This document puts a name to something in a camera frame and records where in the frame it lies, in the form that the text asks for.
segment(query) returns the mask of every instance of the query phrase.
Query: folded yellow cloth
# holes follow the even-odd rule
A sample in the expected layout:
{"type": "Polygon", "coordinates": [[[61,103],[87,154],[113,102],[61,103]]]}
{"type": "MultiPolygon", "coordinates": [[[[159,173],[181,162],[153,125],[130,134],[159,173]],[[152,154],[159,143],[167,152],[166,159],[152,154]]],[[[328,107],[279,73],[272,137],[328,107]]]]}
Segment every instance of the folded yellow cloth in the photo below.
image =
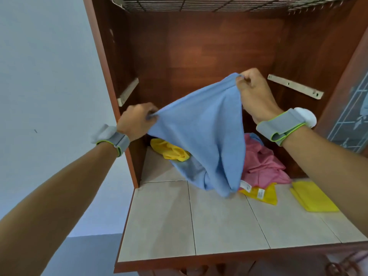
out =
{"type": "Polygon", "coordinates": [[[244,189],[240,189],[238,192],[241,192],[242,194],[250,197],[250,198],[254,198],[256,200],[259,200],[259,201],[263,201],[267,204],[273,204],[273,205],[276,205],[277,204],[277,195],[276,195],[276,190],[275,190],[275,185],[276,183],[271,183],[264,191],[264,196],[263,196],[263,199],[259,199],[257,198],[258,196],[258,190],[259,190],[259,187],[258,186],[255,186],[255,187],[252,187],[251,191],[250,192],[247,192],[246,190],[244,189]]]}
{"type": "Polygon", "coordinates": [[[151,147],[167,160],[184,162],[190,158],[190,153],[160,138],[151,139],[151,147]]]}
{"type": "Polygon", "coordinates": [[[337,212],[338,207],[314,183],[298,181],[292,183],[290,191],[297,201],[310,212],[337,212]]]}

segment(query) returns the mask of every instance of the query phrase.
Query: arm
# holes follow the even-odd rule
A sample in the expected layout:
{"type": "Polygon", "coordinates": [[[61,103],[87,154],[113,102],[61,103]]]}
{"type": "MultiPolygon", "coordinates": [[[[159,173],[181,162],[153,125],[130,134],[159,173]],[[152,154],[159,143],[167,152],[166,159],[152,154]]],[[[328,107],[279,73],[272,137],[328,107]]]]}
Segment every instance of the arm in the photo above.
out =
{"type": "MultiPolygon", "coordinates": [[[[257,69],[237,78],[244,109],[256,124],[281,113],[267,81],[257,69]]],[[[303,171],[368,236],[368,159],[329,142],[307,126],[282,143],[303,171]]]]}
{"type": "MultiPolygon", "coordinates": [[[[156,118],[146,120],[152,104],[130,106],[117,130],[131,141],[146,134],[156,118]]],[[[0,271],[4,275],[41,275],[48,261],[85,210],[117,157],[103,142],[64,167],[0,221],[0,271]]]]}

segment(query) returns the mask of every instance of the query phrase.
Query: white label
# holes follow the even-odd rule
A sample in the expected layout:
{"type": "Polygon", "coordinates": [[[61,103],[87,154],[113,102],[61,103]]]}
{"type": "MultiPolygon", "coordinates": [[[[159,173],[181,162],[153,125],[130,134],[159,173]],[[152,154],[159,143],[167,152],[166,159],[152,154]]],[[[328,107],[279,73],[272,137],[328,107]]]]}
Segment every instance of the white label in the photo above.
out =
{"type": "Polygon", "coordinates": [[[240,180],[240,187],[242,187],[248,193],[250,193],[251,190],[252,190],[252,186],[250,184],[248,184],[246,181],[243,181],[243,180],[240,180]]]}
{"type": "Polygon", "coordinates": [[[259,189],[258,189],[257,198],[259,198],[259,199],[263,199],[263,197],[265,196],[264,194],[265,194],[264,190],[263,190],[263,189],[261,189],[261,188],[259,188],[259,189]]]}

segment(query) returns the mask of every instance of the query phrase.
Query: wooden cabinet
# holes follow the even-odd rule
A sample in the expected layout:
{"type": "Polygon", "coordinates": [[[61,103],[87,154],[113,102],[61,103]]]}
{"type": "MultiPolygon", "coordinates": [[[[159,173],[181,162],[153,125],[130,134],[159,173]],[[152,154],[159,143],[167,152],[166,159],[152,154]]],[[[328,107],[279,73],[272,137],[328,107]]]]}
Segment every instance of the wooden cabinet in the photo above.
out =
{"type": "MultiPolygon", "coordinates": [[[[124,1],[128,11],[111,0],[84,0],[116,120],[129,105],[153,102],[161,108],[257,67],[265,77],[274,74],[324,92],[316,100],[269,82],[284,110],[311,110],[317,133],[364,153],[368,120],[360,107],[368,89],[368,0],[314,0],[292,11],[287,7],[296,0],[124,1]],[[138,86],[119,107],[117,99],[135,78],[138,86]]],[[[243,125],[255,132],[246,112],[243,125]]],[[[126,151],[135,192],[124,230],[129,237],[122,240],[127,250],[118,255],[116,272],[367,247],[343,214],[305,214],[282,186],[277,208],[239,196],[219,201],[192,190],[172,166],[154,159],[147,144],[141,138],[126,151]]],[[[282,147],[265,144],[291,178],[305,176],[282,147]]]]}

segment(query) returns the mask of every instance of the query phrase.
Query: person's right arm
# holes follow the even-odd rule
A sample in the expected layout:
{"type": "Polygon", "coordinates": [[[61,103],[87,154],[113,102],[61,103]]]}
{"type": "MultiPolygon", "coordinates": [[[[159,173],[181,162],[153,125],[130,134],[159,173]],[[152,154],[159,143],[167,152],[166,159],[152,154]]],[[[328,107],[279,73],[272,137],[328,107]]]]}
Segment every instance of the person's right arm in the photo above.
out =
{"type": "MultiPolygon", "coordinates": [[[[257,69],[237,78],[244,109],[256,124],[281,110],[267,81],[257,69]]],[[[344,149],[302,126],[282,146],[301,169],[324,191],[360,231],[368,236],[368,159],[344,149]]]]}

